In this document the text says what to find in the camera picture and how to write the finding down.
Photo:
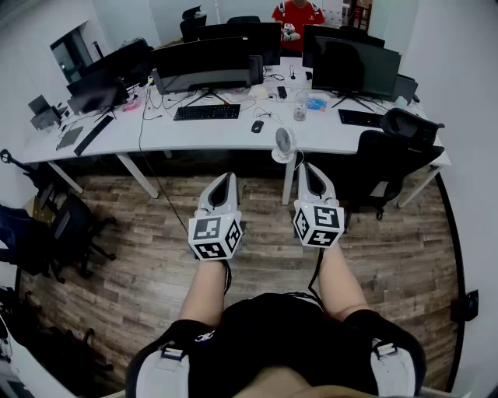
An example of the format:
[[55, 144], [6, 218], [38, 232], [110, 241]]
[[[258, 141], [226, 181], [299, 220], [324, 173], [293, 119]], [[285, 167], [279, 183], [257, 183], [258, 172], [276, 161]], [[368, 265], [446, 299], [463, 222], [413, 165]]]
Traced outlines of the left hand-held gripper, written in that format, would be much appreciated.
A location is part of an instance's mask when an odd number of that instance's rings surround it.
[[237, 178], [228, 172], [215, 178], [199, 198], [189, 219], [188, 243], [199, 260], [229, 260], [241, 249], [241, 212]]

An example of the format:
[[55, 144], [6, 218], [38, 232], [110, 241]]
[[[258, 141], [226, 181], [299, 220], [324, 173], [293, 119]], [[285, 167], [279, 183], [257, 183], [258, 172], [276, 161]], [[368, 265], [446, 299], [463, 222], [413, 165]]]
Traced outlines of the small dark screen device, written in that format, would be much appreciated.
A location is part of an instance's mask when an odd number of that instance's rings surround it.
[[28, 107], [33, 112], [30, 123], [38, 131], [47, 130], [49, 127], [61, 126], [61, 116], [54, 106], [50, 106], [43, 95], [32, 100]]

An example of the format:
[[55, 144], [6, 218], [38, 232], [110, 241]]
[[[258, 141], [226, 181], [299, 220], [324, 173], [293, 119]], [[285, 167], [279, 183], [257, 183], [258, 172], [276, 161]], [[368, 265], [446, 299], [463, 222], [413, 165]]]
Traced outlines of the dark grey computer box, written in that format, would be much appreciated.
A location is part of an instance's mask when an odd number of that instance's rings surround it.
[[261, 55], [250, 55], [249, 63], [251, 86], [262, 84], [264, 81], [263, 57]]

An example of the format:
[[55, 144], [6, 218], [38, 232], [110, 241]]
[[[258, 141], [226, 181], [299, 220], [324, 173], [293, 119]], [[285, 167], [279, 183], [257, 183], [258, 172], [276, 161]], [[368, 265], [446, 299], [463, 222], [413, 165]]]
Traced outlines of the dark blue bag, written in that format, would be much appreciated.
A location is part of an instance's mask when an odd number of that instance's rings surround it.
[[14, 264], [29, 274], [48, 274], [50, 229], [25, 209], [0, 204], [0, 262]]

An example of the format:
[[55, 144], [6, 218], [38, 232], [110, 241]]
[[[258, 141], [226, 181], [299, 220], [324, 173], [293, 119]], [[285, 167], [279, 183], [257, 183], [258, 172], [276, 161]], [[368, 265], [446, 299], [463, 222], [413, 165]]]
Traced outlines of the wide curved black monitor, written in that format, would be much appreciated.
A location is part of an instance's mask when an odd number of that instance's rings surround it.
[[199, 40], [151, 52], [153, 81], [160, 95], [253, 86], [245, 37]]
[[251, 55], [261, 55], [264, 66], [280, 65], [281, 25], [279, 23], [225, 23], [198, 28], [200, 40], [246, 37]]

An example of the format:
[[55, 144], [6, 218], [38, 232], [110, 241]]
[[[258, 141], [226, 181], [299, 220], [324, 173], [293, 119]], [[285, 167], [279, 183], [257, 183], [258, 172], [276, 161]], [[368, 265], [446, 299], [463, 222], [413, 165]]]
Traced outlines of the black tripod stand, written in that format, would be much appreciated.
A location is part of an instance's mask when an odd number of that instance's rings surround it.
[[23, 171], [23, 174], [38, 189], [37, 196], [40, 198], [42, 205], [45, 205], [48, 201], [53, 201], [57, 197], [58, 178], [49, 166], [41, 165], [34, 168], [33, 166], [21, 163], [14, 159], [7, 149], [0, 151], [0, 160], [5, 164], [12, 163]]

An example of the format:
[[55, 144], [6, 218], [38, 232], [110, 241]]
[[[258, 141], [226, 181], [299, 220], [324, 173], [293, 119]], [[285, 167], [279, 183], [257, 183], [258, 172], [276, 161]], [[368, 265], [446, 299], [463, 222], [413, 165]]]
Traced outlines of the person's left forearm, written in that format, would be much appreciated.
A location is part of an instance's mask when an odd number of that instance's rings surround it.
[[219, 325], [224, 310], [226, 268], [221, 261], [201, 261], [183, 302], [180, 319]]

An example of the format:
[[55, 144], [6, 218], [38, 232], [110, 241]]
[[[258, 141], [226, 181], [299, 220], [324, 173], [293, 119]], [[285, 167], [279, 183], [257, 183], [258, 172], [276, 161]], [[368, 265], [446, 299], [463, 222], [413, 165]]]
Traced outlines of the long black bar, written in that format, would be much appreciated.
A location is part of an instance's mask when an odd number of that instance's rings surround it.
[[86, 148], [92, 143], [92, 141], [106, 128], [114, 118], [112, 116], [106, 115], [87, 136], [79, 143], [79, 145], [74, 149], [76, 156], [81, 156], [81, 154], [86, 150]]

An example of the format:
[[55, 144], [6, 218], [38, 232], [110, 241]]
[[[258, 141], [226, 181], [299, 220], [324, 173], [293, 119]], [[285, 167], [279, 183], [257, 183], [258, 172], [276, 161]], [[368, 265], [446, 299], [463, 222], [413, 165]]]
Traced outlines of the black swivel chair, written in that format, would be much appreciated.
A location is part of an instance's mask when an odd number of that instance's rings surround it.
[[97, 220], [79, 197], [70, 194], [50, 225], [37, 220], [29, 223], [26, 241], [21, 246], [22, 254], [31, 260], [40, 260], [59, 283], [65, 283], [60, 272], [69, 265], [78, 264], [79, 274], [88, 279], [93, 275], [88, 268], [89, 255], [93, 251], [110, 261], [116, 260], [115, 254], [106, 253], [93, 242], [106, 226], [116, 223], [113, 217]]

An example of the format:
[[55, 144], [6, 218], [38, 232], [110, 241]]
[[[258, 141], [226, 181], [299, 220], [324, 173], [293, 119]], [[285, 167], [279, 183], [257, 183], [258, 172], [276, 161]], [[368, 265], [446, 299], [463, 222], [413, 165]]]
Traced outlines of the clear plastic jar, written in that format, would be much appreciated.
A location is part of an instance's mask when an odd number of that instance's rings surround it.
[[293, 118], [296, 121], [304, 121], [307, 115], [308, 95], [304, 91], [299, 91], [295, 95]]

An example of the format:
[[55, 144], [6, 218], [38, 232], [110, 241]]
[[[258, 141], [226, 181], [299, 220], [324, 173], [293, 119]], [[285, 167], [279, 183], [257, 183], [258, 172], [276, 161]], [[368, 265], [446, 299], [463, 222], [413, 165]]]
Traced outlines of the small white desk fan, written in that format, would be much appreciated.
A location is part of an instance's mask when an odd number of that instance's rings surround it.
[[297, 150], [296, 136], [289, 128], [279, 127], [275, 132], [275, 147], [272, 158], [280, 164], [287, 164], [294, 158]]

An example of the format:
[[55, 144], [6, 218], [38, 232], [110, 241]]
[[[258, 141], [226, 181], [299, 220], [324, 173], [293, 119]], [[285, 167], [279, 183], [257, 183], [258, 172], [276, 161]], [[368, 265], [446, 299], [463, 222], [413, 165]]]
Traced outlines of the person's right forearm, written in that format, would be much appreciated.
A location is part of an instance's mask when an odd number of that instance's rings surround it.
[[369, 309], [338, 243], [324, 251], [318, 285], [325, 312], [337, 320], [344, 321], [356, 311]]

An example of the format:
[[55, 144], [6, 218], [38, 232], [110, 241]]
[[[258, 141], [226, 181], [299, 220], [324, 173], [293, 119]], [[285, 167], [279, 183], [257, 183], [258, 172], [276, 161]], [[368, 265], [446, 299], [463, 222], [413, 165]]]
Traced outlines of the small black monitor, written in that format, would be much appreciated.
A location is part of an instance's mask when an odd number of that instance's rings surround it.
[[129, 93], [121, 78], [101, 69], [67, 86], [71, 94], [68, 106], [75, 115], [97, 112], [101, 119], [109, 111], [128, 102]]

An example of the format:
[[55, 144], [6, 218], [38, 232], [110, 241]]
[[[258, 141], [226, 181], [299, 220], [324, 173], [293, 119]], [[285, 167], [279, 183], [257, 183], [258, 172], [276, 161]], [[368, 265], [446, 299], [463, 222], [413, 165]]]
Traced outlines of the black pole with clamp box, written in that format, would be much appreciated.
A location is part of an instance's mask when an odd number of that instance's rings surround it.
[[474, 290], [467, 293], [465, 287], [464, 262], [461, 250], [461, 242], [458, 234], [458, 227], [455, 221], [454, 212], [448, 196], [442, 176], [438, 174], [435, 177], [443, 205], [447, 215], [447, 221], [451, 233], [452, 244], [454, 248], [454, 257], [457, 271], [458, 296], [451, 300], [450, 318], [451, 322], [457, 325], [456, 345], [454, 349], [454, 359], [452, 361], [450, 374], [448, 376], [445, 391], [450, 393], [454, 387], [458, 368], [461, 361], [463, 343], [465, 337], [465, 324], [473, 320], [479, 314], [479, 291]]

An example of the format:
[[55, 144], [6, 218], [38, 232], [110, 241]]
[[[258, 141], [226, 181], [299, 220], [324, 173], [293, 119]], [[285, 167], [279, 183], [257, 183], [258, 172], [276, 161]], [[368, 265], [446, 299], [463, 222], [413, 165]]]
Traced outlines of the grey tablet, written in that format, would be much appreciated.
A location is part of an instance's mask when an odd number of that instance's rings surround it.
[[60, 142], [57, 144], [56, 150], [59, 151], [63, 148], [74, 145], [82, 130], [83, 126], [66, 131]]

